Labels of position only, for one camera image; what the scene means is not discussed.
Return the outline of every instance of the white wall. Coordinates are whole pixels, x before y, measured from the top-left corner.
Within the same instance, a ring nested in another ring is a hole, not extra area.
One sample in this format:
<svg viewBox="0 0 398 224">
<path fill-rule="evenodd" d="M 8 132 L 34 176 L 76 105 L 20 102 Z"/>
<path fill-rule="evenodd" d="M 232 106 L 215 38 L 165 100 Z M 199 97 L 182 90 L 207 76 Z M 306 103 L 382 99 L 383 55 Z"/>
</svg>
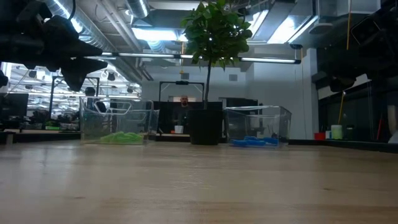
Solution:
<svg viewBox="0 0 398 224">
<path fill-rule="evenodd" d="M 147 71 L 152 75 L 155 81 L 143 82 L 142 83 L 142 97 L 149 100 L 159 100 L 159 82 L 175 82 L 181 80 L 179 74 L 180 67 L 169 67 L 166 69 L 159 67 L 149 67 Z M 190 82 L 206 82 L 207 69 L 198 67 L 185 67 L 183 71 L 190 74 Z M 229 81 L 229 74 L 237 74 L 238 80 L 236 82 Z M 218 101 L 220 97 L 234 97 L 244 98 L 245 97 L 245 84 L 246 74 L 240 71 L 240 68 L 227 68 L 225 72 L 222 68 L 212 68 L 210 76 L 210 91 L 209 101 Z M 167 101 L 169 96 L 180 96 L 188 95 L 195 97 L 198 101 L 202 100 L 201 85 L 183 86 L 170 84 L 166 88 L 167 84 L 162 85 L 161 101 Z"/>
<path fill-rule="evenodd" d="M 311 75 L 317 71 L 316 50 L 302 65 L 254 63 L 247 71 L 246 98 L 283 106 L 292 113 L 291 139 L 313 139 L 318 131 L 318 96 Z"/>
</svg>

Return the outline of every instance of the wooden table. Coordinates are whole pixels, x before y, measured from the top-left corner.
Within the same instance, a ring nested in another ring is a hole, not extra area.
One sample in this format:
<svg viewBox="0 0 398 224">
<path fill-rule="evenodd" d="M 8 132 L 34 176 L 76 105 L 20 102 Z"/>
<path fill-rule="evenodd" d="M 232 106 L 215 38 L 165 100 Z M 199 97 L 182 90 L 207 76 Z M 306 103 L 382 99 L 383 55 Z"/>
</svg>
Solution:
<svg viewBox="0 0 398 224">
<path fill-rule="evenodd" d="M 0 223 L 398 223 L 398 155 L 15 144 L 0 151 Z"/>
</svg>

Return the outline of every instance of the black pot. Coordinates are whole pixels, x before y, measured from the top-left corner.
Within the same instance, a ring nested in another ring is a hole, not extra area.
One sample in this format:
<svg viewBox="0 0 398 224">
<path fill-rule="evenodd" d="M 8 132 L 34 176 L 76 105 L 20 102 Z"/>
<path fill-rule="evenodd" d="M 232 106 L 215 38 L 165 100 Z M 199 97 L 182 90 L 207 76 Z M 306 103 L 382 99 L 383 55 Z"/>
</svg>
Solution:
<svg viewBox="0 0 398 224">
<path fill-rule="evenodd" d="M 223 130 L 223 112 L 217 110 L 188 111 L 191 144 L 217 145 Z"/>
</svg>

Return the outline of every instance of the potted plant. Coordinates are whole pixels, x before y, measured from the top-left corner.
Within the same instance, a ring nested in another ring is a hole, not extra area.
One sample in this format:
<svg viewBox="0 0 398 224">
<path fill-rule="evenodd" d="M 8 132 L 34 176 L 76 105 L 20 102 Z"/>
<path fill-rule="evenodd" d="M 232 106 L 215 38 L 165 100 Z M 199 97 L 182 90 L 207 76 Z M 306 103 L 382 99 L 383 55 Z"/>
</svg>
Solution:
<svg viewBox="0 0 398 224">
<path fill-rule="evenodd" d="M 206 93 L 203 110 L 188 112 L 188 123 L 192 144 L 215 145 L 222 131 L 223 112 L 208 110 L 208 95 L 211 68 L 219 65 L 225 70 L 227 65 L 235 65 L 238 54 L 247 52 L 247 39 L 252 36 L 250 23 L 239 14 L 226 9 L 225 0 L 201 2 L 182 22 L 188 40 L 186 54 L 192 54 L 192 63 L 207 63 Z"/>
</svg>

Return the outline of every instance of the plant stem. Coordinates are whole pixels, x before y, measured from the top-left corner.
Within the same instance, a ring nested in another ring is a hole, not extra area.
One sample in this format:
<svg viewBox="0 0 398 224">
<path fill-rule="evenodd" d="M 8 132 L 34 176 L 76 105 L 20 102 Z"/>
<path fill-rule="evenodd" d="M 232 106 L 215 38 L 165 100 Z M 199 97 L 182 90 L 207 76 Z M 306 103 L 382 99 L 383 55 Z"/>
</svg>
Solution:
<svg viewBox="0 0 398 224">
<path fill-rule="evenodd" d="M 205 93 L 205 106 L 204 109 L 207 110 L 207 101 L 209 98 L 209 88 L 210 88 L 210 72 L 211 72 L 211 59 L 209 59 L 209 65 L 207 66 L 207 80 L 206 80 L 206 93 Z"/>
</svg>

